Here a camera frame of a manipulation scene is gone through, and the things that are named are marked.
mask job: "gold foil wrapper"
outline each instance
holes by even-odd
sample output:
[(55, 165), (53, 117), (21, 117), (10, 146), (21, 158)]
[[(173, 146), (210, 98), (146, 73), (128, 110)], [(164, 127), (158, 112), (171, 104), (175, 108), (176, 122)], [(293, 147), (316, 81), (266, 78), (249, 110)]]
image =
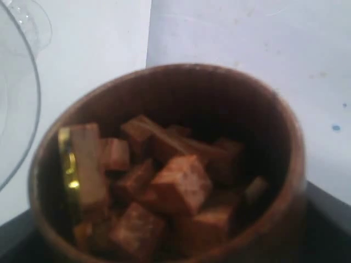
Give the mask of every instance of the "gold foil wrapper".
[(79, 201), (80, 182), (77, 174), (76, 159), (71, 145), (70, 128), (61, 128), (59, 130), (58, 143), (69, 212), (72, 223), (77, 225), (82, 221), (82, 210)]

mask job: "wooden bowl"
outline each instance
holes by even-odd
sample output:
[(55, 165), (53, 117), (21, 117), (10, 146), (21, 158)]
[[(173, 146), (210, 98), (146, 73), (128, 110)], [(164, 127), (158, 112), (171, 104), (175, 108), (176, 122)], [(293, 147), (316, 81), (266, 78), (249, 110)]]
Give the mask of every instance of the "wooden bowl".
[(102, 136), (145, 114), (162, 125), (192, 127), (198, 137), (225, 135), (246, 143), (247, 172), (264, 174), (272, 198), (259, 218), (189, 262), (295, 262), (305, 214), (304, 145), (299, 124), (267, 85), (228, 68), (179, 64), (137, 71), (108, 82), (66, 110), (42, 139), (29, 176), (31, 209), (47, 242), (66, 262), (108, 262), (72, 245), (64, 204), (58, 129), (97, 122)]

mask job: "white surface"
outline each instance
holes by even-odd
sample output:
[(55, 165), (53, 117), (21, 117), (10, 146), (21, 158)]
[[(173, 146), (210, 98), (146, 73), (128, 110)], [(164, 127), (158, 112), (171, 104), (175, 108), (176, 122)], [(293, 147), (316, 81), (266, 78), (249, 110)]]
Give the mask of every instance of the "white surface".
[(350, 10), (349, 0), (153, 0), (147, 66), (215, 63), (270, 84), (302, 124), (308, 179), (351, 205)]
[(98, 85), (145, 67), (151, 0), (38, 0), (53, 27), (37, 58), (42, 111), (35, 142), (0, 192), (0, 225), (29, 207), (27, 172), (49, 125)]

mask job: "glass rim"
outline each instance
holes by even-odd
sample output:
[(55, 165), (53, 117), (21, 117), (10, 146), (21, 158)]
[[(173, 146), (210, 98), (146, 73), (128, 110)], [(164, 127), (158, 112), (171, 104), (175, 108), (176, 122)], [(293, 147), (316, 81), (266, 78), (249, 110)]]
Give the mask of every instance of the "glass rim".
[(22, 32), (22, 29), (18, 25), (15, 17), (12, 15), (10, 10), (2, 2), (2, 0), (0, 0), (0, 8), (4, 9), (5, 13), (8, 15), (9, 19), (14, 24), (15, 28), (17, 29), (18, 33), (20, 34), (20, 36), (25, 44), (26, 50), (29, 54), (30, 61), (31, 61), (31, 64), (32, 64), (33, 70), (34, 70), (34, 75), (35, 75), (35, 80), (36, 80), (36, 93), (37, 93), (37, 109), (36, 109), (36, 113), (35, 113), (35, 123), (34, 123), (33, 131), (31, 133), (31, 136), (29, 138), (27, 146), (26, 146), (24, 152), (22, 153), (21, 157), (19, 158), (18, 162), (16, 163), (15, 167), (12, 169), (10, 174), (7, 175), (5, 180), (3, 182), (0, 182), (0, 192), (1, 192), (5, 188), (5, 186), (8, 184), (8, 182), (13, 178), (13, 176), (17, 173), (18, 169), (22, 166), (24, 160), (26, 159), (26, 157), (29, 153), (29, 150), (31, 149), (31, 147), (33, 145), (33, 141), (34, 141), (35, 135), (36, 135), (37, 130), (38, 130), (39, 117), (40, 117), (40, 113), (41, 113), (41, 86), (40, 86), (40, 81), (39, 81), (39, 73), (38, 73), (37, 64), (35, 62), (35, 58), (34, 58), (32, 49), (31, 49), (24, 33)]

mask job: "clear glass container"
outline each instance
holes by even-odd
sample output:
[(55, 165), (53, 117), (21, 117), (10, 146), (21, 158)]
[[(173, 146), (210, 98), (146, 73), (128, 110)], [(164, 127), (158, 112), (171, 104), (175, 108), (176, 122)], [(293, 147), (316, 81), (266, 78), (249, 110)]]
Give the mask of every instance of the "clear glass container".
[(37, 130), (40, 84), (22, 29), (0, 1), (0, 190), (25, 159)]

